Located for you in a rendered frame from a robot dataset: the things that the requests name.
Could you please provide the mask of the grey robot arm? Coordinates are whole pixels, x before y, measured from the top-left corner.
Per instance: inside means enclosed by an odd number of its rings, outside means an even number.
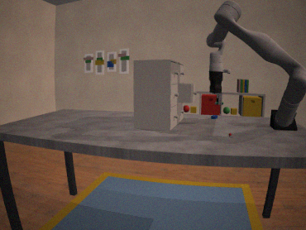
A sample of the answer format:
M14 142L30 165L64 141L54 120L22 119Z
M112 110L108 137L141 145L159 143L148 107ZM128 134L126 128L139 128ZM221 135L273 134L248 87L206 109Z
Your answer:
M210 62L222 63L225 37L231 32L264 60L283 68L289 75L289 82L275 115L275 122L281 127L287 127L292 124L298 106L306 94L306 69L265 33L249 31L238 25L237 20L240 16L241 7L231 0L224 2L215 13L217 25L208 35L206 42L209 47L219 49L210 53Z

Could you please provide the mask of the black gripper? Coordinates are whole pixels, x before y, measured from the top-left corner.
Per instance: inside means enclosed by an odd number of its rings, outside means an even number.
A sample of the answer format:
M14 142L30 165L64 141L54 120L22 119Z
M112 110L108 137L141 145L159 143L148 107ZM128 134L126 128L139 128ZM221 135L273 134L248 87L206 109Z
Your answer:
M217 95L218 105L222 105L222 73L231 73L230 69L222 69L221 62L210 62L209 65L209 92Z

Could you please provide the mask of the beige chest of drawers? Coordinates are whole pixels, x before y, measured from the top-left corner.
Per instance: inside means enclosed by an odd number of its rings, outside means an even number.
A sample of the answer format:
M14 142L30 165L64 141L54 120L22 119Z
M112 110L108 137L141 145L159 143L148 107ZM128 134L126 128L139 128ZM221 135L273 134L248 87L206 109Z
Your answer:
M133 60L134 128L171 131L171 61ZM182 64L184 65L184 64Z

